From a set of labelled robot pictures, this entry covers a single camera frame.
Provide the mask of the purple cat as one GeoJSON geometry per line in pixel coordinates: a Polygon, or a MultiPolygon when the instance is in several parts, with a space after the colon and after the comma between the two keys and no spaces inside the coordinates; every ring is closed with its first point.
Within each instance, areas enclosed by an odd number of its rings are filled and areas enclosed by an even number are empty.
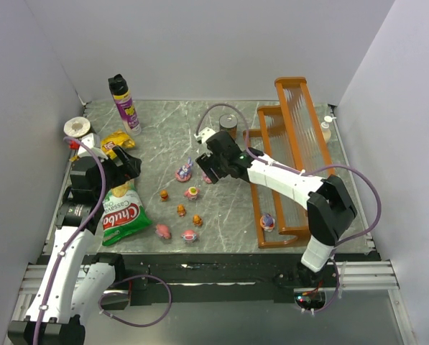
{"type": "Polygon", "coordinates": [[[207,184],[211,184],[212,183],[211,179],[204,172],[202,174],[202,179],[207,184]]]}

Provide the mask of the purple bunny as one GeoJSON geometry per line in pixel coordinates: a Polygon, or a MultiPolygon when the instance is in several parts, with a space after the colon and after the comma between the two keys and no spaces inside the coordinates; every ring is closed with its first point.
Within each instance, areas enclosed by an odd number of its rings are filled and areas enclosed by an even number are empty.
{"type": "Polygon", "coordinates": [[[178,170],[176,170],[175,179],[181,183],[188,182],[189,179],[191,179],[192,170],[193,170],[193,161],[191,157],[189,157],[188,161],[183,166],[181,166],[178,170]]]}

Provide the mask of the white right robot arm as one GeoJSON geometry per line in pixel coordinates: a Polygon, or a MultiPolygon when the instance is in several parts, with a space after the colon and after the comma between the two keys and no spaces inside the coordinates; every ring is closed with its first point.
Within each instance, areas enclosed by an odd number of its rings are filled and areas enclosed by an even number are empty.
{"type": "Polygon", "coordinates": [[[301,264],[318,273],[330,258],[341,235],[357,216],[354,202],[342,179],[322,178],[292,169],[260,150],[242,150],[225,131],[206,127],[194,135],[210,151],[196,159],[213,184],[226,176],[276,191],[302,206],[308,214],[310,241],[301,264]]]}

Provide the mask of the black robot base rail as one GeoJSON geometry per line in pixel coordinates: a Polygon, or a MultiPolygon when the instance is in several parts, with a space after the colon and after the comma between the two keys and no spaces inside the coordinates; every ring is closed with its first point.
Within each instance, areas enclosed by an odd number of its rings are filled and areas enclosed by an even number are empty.
{"type": "Polygon", "coordinates": [[[301,278],[299,254],[124,254],[131,305],[271,300],[293,303],[297,289],[333,288],[335,270],[301,278]]]}

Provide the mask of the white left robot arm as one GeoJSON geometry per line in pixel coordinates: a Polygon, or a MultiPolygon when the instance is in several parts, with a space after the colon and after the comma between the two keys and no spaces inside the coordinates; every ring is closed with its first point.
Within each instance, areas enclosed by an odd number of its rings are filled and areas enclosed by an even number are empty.
{"type": "Polygon", "coordinates": [[[76,160],[55,217],[53,248],[31,306],[21,321],[11,321],[13,344],[83,344],[85,323],[102,293],[124,277],[120,254],[98,254],[82,283],[78,274],[103,215],[103,198],[112,188],[139,177],[142,161],[120,147],[110,158],[76,160]]]}

